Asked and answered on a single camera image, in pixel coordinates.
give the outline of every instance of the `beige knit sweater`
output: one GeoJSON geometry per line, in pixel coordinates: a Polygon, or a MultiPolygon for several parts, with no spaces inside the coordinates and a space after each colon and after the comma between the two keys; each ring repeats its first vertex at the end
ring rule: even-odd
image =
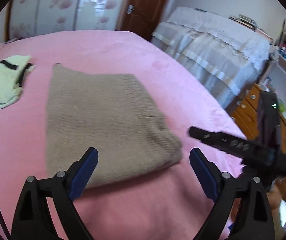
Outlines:
{"type": "Polygon", "coordinates": [[[131,179],[182,159],[180,140],[131,74],[88,75],[56,64],[47,115],[50,176],[67,170],[89,147],[98,150],[99,163],[87,187],[131,179]]]}

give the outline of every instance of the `pink blanket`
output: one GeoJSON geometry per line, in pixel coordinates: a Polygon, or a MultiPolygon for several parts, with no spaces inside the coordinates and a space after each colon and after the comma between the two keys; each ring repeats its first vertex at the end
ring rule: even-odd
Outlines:
{"type": "MultiPolygon", "coordinates": [[[[0,208],[8,228],[25,179],[29,175],[48,177],[46,102],[52,65],[62,63],[89,74],[134,74],[164,113],[171,132],[183,143],[184,158],[179,164],[127,182],[86,190],[74,202],[93,237],[193,239],[213,203],[190,167],[190,150],[199,147],[221,171],[234,176],[241,169],[238,158],[187,136],[192,125],[243,136],[205,88],[170,56],[128,32],[70,31],[33,37],[4,45],[0,60],[17,54],[31,55],[36,68],[27,78],[20,100],[0,110],[0,208]]],[[[54,210],[52,202],[54,224],[59,236],[66,238],[54,210]]]]}

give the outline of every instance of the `pink flower pattern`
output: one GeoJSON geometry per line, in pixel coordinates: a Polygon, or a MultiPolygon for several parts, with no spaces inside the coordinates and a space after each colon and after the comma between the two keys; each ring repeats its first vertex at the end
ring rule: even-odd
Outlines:
{"type": "Polygon", "coordinates": [[[12,26],[11,31],[12,31],[12,39],[13,38],[25,39],[25,38],[31,37],[31,34],[30,34],[31,25],[30,24],[25,25],[24,23],[20,23],[18,26],[12,26]]]}
{"type": "Polygon", "coordinates": [[[114,9],[117,6],[117,3],[115,0],[107,0],[105,4],[106,9],[114,9]]]}
{"type": "Polygon", "coordinates": [[[61,17],[59,17],[59,18],[56,20],[56,22],[57,22],[57,24],[62,24],[62,23],[65,23],[66,20],[67,20],[66,17],[61,16],[61,17]]]}
{"type": "Polygon", "coordinates": [[[109,18],[109,17],[106,17],[106,16],[102,16],[102,17],[100,17],[100,19],[99,19],[99,21],[100,21],[101,23],[107,23],[109,20],[110,20],[110,18],[109,18]]]}
{"type": "Polygon", "coordinates": [[[61,10],[67,9],[71,7],[72,3],[73,3],[73,0],[62,0],[61,3],[59,4],[59,8],[61,10]]]}

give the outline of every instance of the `light green garment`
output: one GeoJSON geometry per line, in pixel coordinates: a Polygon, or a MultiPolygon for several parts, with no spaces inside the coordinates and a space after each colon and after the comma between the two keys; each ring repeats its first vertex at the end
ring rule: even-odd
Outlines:
{"type": "Polygon", "coordinates": [[[17,65],[13,70],[0,63],[0,109],[13,104],[20,96],[22,87],[19,87],[17,80],[30,61],[30,56],[12,56],[5,60],[12,65],[17,65]]]}

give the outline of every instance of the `wooden door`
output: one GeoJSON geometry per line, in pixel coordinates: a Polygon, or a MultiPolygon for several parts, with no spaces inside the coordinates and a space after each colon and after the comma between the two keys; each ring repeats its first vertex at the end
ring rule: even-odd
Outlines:
{"type": "Polygon", "coordinates": [[[147,41],[157,27],[166,0],[129,0],[122,31],[134,32],[147,41]]]}

